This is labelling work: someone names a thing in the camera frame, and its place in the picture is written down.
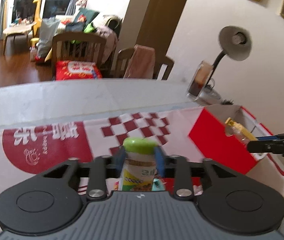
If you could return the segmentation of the red cushion pack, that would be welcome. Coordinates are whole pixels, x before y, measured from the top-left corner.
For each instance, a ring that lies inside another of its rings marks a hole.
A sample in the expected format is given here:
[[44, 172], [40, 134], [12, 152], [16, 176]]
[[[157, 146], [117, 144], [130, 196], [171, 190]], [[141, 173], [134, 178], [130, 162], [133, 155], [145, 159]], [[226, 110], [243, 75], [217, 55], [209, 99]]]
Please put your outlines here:
[[94, 62], [58, 61], [56, 80], [101, 79], [102, 74]]

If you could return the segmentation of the teal pencil sharpener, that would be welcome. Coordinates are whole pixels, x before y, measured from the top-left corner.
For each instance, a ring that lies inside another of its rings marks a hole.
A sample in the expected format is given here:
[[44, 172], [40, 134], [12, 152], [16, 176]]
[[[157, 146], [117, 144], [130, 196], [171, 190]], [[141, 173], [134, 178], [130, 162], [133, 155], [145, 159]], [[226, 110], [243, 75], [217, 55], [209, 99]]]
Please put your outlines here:
[[161, 179], [154, 178], [153, 185], [152, 185], [152, 191], [165, 191], [165, 184]]

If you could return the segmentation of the sofa with clothes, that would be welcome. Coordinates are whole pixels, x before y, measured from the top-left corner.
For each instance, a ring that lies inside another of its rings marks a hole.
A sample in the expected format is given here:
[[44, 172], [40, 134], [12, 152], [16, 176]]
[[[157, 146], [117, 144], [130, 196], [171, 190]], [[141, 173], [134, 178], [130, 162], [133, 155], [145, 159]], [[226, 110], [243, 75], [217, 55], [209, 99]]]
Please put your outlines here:
[[44, 18], [39, 28], [36, 63], [51, 60], [53, 37], [64, 32], [93, 33], [106, 39], [102, 64], [112, 58], [119, 41], [122, 20], [116, 15], [100, 15], [98, 11], [81, 8], [76, 15]]

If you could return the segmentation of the red white printed table mat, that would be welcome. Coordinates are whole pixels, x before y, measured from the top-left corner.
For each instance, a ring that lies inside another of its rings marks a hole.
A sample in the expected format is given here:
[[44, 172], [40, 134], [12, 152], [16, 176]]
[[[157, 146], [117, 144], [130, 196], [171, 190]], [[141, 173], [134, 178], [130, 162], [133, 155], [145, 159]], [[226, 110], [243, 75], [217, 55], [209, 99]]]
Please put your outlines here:
[[[0, 193], [69, 158], [90, 162], [115, 153], [128, 137], [156, 141], [166, 154], [193, 162], [204, 156], [188, 137], [204, 107], [92, 116], [83, 121], [0, 128]], [[247, 174], [284, 193], [284, 176], [270, 161]]]

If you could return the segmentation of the wooden coffee table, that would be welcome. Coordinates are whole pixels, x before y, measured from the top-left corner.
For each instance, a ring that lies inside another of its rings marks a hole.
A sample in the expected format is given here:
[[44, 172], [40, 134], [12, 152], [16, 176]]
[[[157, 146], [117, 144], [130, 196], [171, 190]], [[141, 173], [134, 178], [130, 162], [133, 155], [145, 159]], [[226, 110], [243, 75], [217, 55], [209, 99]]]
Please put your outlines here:
[[9, 37], [13, 37], [13, 39], [15, 40], [16, 36], [25, 36], [28, 42], [29, 34], [33, 31], [34, 25], [35, 25], [35, 22], [30, 23], [30, 24], [18, 24], [18, 25], [11, 26], [11, 27], [4, 29], [3, 30], [3, 55], [5, 55], [7, 39]]

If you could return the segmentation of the yellow small box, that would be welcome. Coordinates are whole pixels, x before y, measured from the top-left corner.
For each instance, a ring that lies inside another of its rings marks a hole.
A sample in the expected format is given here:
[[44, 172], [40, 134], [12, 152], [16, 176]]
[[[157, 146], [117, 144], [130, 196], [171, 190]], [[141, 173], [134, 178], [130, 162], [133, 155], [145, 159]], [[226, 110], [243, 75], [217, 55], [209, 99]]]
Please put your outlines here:
[[247, 145], [249, 142], [257, 140], [248, 129], [231, 118], [227, 118], [224, 124], [226, 135], [228, 137], [234, 135], [242, 144]]

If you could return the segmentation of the pink towel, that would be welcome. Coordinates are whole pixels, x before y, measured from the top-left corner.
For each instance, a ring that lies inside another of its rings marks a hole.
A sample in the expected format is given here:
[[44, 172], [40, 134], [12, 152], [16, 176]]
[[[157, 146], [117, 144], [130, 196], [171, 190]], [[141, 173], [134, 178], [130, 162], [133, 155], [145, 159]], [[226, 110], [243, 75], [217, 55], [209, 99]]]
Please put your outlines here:
[[155, 60], [154, 48], [136, 44], [134, 53], [128, 62], [124, 78], [153, 79]]

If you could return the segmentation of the wooden dining chair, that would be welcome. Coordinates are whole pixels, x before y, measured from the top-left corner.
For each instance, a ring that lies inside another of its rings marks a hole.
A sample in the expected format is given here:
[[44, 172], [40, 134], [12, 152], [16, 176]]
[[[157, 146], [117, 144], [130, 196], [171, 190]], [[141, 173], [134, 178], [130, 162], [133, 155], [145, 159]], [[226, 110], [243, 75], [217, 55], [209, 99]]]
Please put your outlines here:
[[102, 65], [107, 40], [98, 34], [84, 32], [63, 32], [56, 34], [52, 41], [51, 72], [56, 79], [58, 61], [93, 62]]

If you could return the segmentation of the red cardboard box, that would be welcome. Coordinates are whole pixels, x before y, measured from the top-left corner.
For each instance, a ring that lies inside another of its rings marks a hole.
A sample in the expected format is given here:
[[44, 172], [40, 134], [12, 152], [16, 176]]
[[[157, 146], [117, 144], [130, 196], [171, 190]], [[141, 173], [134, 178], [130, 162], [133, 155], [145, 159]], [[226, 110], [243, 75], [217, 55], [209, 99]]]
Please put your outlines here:
[[284, 176], [284, 166], [270, 153], [256, 155], [246, 150], [246, 144], [232, 133], [225, 124], [227, 118], [243, 125], [256, 137], [271, 136], [272, 133], [243, 106], [210, 105], [201, 110], [188, 137], [202, 155], [241, 174], [247, 174], [262, 161], [270, 161], [275, 170]]

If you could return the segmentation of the wooden chair with pink towel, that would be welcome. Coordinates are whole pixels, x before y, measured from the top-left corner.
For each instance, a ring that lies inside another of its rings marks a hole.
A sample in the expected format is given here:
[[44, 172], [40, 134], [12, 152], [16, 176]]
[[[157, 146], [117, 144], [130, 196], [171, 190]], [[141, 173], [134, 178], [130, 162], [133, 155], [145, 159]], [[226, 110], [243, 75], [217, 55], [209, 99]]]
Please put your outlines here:
[[133, 48], [119, 51], [115, 64], [115, 77], [126, 79], [154, 79], [166, 66], [161, 80], [167, 80], [174, 61], [166, 55], [157, 55], [154, 48], [136, 44]]

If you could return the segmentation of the green-lid seasoning jar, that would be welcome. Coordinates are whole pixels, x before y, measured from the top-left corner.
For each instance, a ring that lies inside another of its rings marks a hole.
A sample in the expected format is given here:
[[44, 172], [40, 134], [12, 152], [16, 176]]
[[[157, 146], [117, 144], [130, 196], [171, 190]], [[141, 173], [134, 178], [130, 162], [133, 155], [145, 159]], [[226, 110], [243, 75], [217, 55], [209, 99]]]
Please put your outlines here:
[[123, 142], [125, 160], [121, 170], [119, 191], [152, 190], [156, 171], [155, 148], [158, 144], [147, 138], [126, 138]]

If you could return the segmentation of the grey desk lamp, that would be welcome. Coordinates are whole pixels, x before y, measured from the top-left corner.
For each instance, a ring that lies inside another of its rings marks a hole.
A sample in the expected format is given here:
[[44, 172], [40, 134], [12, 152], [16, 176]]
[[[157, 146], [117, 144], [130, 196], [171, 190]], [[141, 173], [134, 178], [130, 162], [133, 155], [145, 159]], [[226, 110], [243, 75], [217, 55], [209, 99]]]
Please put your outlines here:
[[221, 103], [223, 101], [220, 94], [214, 90], [214, 82], [212, 85], [209, 85], [222, 58], [228, 56], [235, 61], [244, 61], [249, 57], [252, 50], [250, 33], [242, 27], [233, 25], [224, 27], [219, 32], [218, 40], [222, 51], [216, 57], [213, 63], [213, 70], [200, 94], [200, 99], [209, 105]]

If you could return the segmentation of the yellow giraffe toy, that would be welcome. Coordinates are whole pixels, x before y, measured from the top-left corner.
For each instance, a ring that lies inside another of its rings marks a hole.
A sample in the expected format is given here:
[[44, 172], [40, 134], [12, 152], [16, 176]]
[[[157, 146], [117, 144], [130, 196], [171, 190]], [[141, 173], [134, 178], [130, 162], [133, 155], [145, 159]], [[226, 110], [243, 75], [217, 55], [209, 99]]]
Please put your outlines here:
[[39, 31], [39, 28], [41, 27], [41, 23], [42, 23], [42, 19], [40, 17], [41, 2], [42, 2], [42, 0], [33, 0], [33, 2], [32, 2], [36, 5], [35, 15], [34, 15], [34, 24], [32, 26], [33, 37], [38, 37], [38, 31]]

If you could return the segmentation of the glass jar with brown liquid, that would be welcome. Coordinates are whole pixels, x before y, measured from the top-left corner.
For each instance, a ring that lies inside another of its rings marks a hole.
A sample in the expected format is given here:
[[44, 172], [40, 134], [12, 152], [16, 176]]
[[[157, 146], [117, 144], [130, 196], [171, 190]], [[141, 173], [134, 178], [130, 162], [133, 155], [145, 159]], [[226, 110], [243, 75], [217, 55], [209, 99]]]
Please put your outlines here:
[[206, 86], [212, 71], [213, 65], [206, 61], [201, 61], [188, 87], [188, 96], [193, 99], [198, 99], [203, 88]]

